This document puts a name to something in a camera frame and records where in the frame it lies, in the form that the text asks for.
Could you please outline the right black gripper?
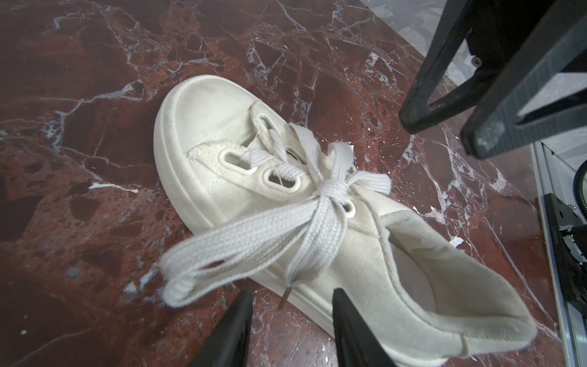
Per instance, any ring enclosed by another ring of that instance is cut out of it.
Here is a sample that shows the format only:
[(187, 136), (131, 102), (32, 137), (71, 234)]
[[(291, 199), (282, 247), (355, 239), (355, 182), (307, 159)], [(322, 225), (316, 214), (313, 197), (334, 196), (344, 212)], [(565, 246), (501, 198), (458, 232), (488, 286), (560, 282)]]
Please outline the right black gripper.
[[(475, 73), (429, 102), (464, 42)], [(481, 100), (461, 131), (466, 153), (481, 160), (581, 128), (586, 124), (585, 90), (528, 113), (522, 109), (585, 50), (584, 1), (448, 1), (400, 121), (416, 134)]]

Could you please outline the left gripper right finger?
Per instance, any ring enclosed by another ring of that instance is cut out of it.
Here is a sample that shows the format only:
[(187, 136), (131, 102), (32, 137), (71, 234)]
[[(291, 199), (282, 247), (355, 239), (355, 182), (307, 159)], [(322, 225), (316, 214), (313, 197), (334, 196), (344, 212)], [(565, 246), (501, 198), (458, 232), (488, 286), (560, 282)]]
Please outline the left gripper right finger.
[(338, 366), (397, 366), (341, 288), (333, 292), (333, 328)]

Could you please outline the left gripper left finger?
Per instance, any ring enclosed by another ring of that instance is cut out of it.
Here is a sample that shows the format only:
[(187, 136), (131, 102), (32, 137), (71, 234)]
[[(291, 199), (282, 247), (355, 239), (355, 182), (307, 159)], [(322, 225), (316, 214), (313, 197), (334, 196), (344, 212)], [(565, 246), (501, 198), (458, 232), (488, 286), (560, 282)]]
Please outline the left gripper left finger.
[(192, 366), (247, 366), (251, 322), (252, 289), (241, 291), (226, 310), (199, 354), (188, 364)]

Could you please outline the cream white sneaker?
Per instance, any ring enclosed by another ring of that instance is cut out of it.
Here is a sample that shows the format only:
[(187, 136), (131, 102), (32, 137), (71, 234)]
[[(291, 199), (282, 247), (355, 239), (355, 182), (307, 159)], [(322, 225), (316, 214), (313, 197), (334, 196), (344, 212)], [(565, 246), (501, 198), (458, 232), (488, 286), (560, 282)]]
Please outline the cream white sneaker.
[(392, 200), (387, 175), (356, 168), (345, 142), (322, 151), (228, 79), (196, 76), (168, 93), (154, 158), (192, 234), (160, 259), (171, 307), (250, 278), (334, 334), (341, 289), (402, 366), (519, 350), (537, 335), (512, 285)]

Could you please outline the white shoelace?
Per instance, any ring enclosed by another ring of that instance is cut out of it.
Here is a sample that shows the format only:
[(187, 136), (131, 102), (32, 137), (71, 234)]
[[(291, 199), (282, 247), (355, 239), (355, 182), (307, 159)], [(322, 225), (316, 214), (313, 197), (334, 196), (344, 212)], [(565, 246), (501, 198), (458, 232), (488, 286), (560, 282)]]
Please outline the white shoelace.
[[(161, 270), (167, 280), (163, 299), (171, 307), (186, 306), (208, 292), (229, 282), (256, 275), (268, 269), (290, 248), (295, 248), (286, 268), (287, 290), (313, 281), (336, 258), (356, 213), (349, 191), (357, 184), (370, 191), (389, 194), (390, 178), (384, 174), (357, 171), (349, 144), (330, 144), (322, 153), (313, 133), (293, 125), (304, 168), (287, 158), (284, 140), (274, 129), (266, 136), (257, 135), (253, 149), (243, 154), (247, 163), (265, 163), (279, 158), (272, 168), (279, 181), (298, 180), (310, 175), (314, 191), (309, 198), (261, 213), (239, 218), (226, 225), (184, 240), (161, 258)], [(320, 169), (324, 158), (332, 162), (330, 172)]]

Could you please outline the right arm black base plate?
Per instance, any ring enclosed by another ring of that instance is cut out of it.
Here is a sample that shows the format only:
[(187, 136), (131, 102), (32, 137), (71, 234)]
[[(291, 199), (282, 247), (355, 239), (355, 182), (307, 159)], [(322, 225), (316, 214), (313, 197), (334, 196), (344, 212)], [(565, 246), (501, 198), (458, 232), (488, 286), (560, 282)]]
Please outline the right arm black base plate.
[(586, 224), (554, 194), (544, 196), (544, 207), (563, 299), (585, 316)]

